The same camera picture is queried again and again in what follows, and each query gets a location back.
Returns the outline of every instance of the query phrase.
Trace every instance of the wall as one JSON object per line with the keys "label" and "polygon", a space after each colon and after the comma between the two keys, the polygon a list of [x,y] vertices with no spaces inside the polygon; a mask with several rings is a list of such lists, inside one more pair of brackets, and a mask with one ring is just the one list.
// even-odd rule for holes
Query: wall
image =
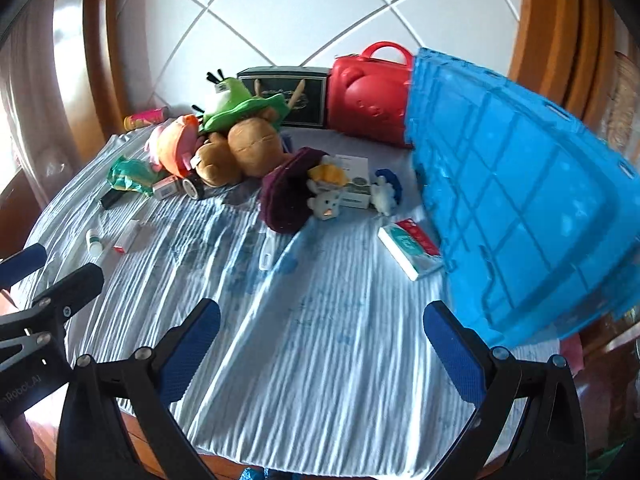
{"label": "wall", "polygon": [[[118,0],[133,109],[202,103],[207,71],[331,66],[381,40],[508,72],[521,0]],[[385,49],[380,57],[399,60]]]}

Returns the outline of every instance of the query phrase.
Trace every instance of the blue plastic bin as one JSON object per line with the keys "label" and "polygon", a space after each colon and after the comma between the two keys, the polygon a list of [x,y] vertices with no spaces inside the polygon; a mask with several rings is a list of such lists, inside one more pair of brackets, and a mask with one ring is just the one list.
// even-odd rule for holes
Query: blue plastic bin
{"label": "blue plastic bin", "polygon": [[567,111],[423,48],[406,139],[456,316],[489,346],[564,337],[640,298],[640,178]]}

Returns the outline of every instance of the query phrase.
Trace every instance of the white container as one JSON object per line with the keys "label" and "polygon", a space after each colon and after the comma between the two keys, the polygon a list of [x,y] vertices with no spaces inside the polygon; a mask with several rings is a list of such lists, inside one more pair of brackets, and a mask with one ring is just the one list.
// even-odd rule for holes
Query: white container
{"label": "white container", "polygon": [[92,258],[97,258],[102,254],[102,242],[100,241],[100,237],[98,236],[98,231],[95,229],[89,229],[86,232],[86,250],[89,253],[89,256]]}
{"label": "white container", "polygon": [[369,159],[351,155],[334,155],[333,158],[349,179],[342,190],[340,205],[358,209],[369,207],[371,200]]}
{"label": "white container", "polygon": [[133,240],[138,236],[138,231],[140,231],[140,220],[129,220],[113,245],[113,249],[120,254],[128,253],[133,245]]}

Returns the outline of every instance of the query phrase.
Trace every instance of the white plush toy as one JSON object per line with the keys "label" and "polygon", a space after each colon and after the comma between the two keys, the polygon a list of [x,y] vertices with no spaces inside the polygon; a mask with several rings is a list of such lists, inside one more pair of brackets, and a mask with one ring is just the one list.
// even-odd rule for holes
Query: white plush toy
{"label": "white plush toy", "polygon": [[384,216],[391,215],[393,209],[398,206],[394,200],[394,187],[386,181],[383,175],[377,177],[371,184],[371,203]]}
{"label": "white plush toy", "polygon": [[321,191],[313,180],[307,180],[306,186],[315,195],[306,201],[306,205],[314,212],[316,218],[328,220],[336,218],[340,214],[340,200],[342,199],[340,190]]}

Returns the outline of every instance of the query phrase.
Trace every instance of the small box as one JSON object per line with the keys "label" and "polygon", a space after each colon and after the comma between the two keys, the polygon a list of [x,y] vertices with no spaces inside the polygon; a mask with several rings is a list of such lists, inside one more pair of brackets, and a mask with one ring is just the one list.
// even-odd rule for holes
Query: small box
{"label": "small box", "polygon": [[180,193],[180,179],[175,175],[168,176],[153,185],[156,200],[164,200],[167,197]]}
{"label": "small box", "polygon": [[369,182],[369,159],[362,156],[334,155],[336,165],[340,166],[349,179],[342,192],[340,204],[347,207],[366,209],[371,200]]}
{"label": "small box", "polygon": [[411,218],[382,226],[378,238],[412,282],[442,266],[440,251]]}
{"label": "small box", "polygon": [[257,66],[238,73],[238,79],[254,95],[254,82],[260,80],[260,96],[270,97],[284,94],[291,99],[301,79],[305,80],[305,90],[300,99],[285,118],[283,126],[304,126],[324,128],[326,124],[326,82],[328,68],[307,66]]}
{"label": "small box", "polygon": [[113,249],[120,254],[126,254],[133,245],[133,241],[140,231],[140,220],[129,220],[124,226],[122,233],[113,245]]}

